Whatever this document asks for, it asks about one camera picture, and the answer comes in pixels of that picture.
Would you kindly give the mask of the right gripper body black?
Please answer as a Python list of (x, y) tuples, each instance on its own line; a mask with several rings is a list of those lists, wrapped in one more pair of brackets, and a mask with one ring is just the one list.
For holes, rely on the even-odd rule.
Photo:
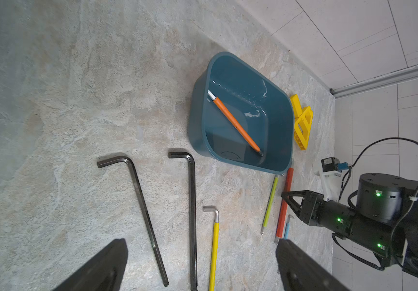
[(312, 203), (308, 225), (324, 227), (337, 233), (341, 238), (352, 234), (357, 212), (336, 201), (325, 201), (324, 195), (313, 192), (308, 201)]

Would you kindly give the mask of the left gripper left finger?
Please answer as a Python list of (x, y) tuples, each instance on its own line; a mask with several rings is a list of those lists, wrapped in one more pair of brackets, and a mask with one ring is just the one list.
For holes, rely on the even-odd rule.
[(118, 291), (128, 260), (125, 239), (115, 239), (68, 277), (56, 291)]

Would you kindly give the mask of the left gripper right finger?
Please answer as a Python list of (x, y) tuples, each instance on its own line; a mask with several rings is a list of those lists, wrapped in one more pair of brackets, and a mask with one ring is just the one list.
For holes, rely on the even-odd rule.
[(279, 274), (286, 291), (346, 291), (347, 288), (291, 240), (276, 248)]

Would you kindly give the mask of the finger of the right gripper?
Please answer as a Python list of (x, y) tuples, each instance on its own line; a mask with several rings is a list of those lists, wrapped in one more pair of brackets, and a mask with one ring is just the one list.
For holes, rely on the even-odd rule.
[(283, 192), (282, 199), (289, 205), (293, 213), (303, 222), (311, 223), (314, 214), (314, 192), (300, 190)]

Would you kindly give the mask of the red handled hex key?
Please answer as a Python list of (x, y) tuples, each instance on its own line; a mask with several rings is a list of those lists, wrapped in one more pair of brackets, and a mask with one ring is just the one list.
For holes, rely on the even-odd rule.
[[(283, 192), (289, 192), (291, 190), (293, 175), (294, 175), (294, 168), (290, 167), (287, 171)], [(287, 211), (288, 211), (288, 204), (284, 200), (282, 200), (281, 208), (280, 208), (280, 212), (279, 212), (279, 217), (278, 217), (278, 225), (277, 225), (277, 229), (276, 229), (276, 235), (275, 235), (275, 239), (274, 239), (274, 242), (276, 244), (278, 244), (280, 239), (283, 239), (283, 237), (284, 237), (285, 223), (286, 223), (286, 220), (287, 220), (287, 217), (288, 217)]]

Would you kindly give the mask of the blue handled hex key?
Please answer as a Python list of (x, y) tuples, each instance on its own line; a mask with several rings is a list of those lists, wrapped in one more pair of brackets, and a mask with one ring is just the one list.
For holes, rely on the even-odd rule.
[(286, 223), (285, 223), (285, 229), (284, 229), (284, 237), (283, 239), (287, 239), (289, 236), (289, 231), (290, 231), (290, 222), (294, 217), (292, 215), (288, 215)]

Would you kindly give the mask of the green handled hex key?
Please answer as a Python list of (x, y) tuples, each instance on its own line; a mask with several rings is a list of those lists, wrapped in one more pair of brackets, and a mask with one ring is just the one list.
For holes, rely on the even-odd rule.
[(278, 181), (279, 181), (279, 175), (275, 175), (274, 179), (273, 179), (273, 184), (272, 184), (272, 188), (271, 188), (271, 191), (270, 191), (267, 207), (266, 207), (266, 210), (265, 210), (264, 219), (263, 219), (263, 222), (262, 222), (261, 235), (264, 234), (265, 228), (267, 227), (267, 224), (268, 224), (268, 221), (269, 221), (274, 196), (275, 196), (276, 189), (277, 189), (277, 186), (278, 186)]

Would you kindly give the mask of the yellow handled hex key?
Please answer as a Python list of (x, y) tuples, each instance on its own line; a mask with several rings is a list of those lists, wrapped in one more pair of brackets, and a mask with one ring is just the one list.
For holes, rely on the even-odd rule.
[(215, 214), (213, 225), (213, 241), (211, 250), (211, 264), (210, 264), (210, 280), (209, 291), (215, 291), (216, 281), (216, 266), (217, 266), (217, 250), (218, 250), (218, 238), (219, 238), (219, 211), (216, 206), (203, 206), (204, 212), (213, 212)]

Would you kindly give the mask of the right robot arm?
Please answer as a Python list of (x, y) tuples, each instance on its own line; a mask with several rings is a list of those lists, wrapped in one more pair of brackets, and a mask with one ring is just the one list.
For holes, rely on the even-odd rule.
[(331, 230), (334, 242), (350, 240), (373, 252), (378, 264), (352, 257), (376, 270), (399, 264), (418, 278), (418, 182), (384, 173), (360, 176), (355, 206), (325, 201), (311, 190), (284, 192), (283, 200), (309, 226)]

